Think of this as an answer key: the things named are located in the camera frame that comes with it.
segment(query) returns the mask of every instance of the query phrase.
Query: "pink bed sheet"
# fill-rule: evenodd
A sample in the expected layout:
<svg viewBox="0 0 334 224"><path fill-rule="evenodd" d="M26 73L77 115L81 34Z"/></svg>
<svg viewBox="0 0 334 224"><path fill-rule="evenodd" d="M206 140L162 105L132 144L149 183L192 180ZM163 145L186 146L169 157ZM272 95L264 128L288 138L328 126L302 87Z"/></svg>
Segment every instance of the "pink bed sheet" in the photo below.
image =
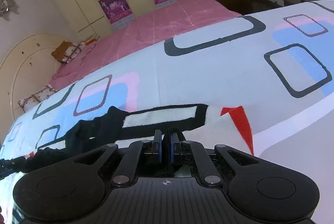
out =
<svg viewBox="0 0 334 224"><path fill-rule="evenodd" d="M131 53L182 33L241 16L214 0L179 0L137 17L126 28L86 47L50 80L60 90Z"/></svg>

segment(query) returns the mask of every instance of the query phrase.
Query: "cream curved headboard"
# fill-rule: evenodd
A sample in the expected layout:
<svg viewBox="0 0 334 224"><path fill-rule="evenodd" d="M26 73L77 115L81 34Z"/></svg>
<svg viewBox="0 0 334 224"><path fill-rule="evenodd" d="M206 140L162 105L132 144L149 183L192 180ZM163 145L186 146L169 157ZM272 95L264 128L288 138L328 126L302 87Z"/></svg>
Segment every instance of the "cream curved headboard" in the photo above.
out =
<svg viewBox="0 0 334 224"><path fill-rule="evenodd" d="M23 114L18 101L47 85L60 63L51 55L66 38L36 34L17 43L0 65L0 142Z"/></svg>

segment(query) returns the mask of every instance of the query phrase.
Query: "ribbed black surface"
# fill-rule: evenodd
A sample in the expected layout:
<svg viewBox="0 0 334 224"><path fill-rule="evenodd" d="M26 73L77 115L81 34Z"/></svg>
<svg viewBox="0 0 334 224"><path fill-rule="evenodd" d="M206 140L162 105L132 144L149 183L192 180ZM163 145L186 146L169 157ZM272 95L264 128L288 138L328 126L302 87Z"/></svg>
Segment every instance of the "ribbed black surface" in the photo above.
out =
<svg viewBox="0 0 334 224"><path fill-rule="evenodd" d="M249 220L234 210L220 190L202 187L195 178L139 178L134 186L113 190L106 202L91 215L71 223L255 224L258 222Z"/></svg>

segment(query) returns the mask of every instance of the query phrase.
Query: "hand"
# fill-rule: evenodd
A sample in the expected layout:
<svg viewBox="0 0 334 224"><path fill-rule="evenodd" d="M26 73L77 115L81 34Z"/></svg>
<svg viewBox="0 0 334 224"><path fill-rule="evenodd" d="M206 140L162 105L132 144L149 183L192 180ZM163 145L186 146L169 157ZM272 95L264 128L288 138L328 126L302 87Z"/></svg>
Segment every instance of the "hand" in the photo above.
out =
<svg viewBox="0 0 334 224"><path fill-rule="evenodd" d="M3 221L4 221L3 216L0 214L0 224L4 224Z"/></svg>

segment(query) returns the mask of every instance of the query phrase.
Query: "wall lamp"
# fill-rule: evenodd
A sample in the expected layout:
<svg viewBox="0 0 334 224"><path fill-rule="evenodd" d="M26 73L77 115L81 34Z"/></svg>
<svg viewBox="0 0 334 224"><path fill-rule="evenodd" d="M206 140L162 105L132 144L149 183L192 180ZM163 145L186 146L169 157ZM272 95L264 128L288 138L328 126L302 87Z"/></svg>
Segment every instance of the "wall lamp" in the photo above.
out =
<svg viewBox="0 0 334 224"><path fill-rule="evenodd" d="M0 16L10 11L10 8L15 5L14 0L0 0Z"/></svg>

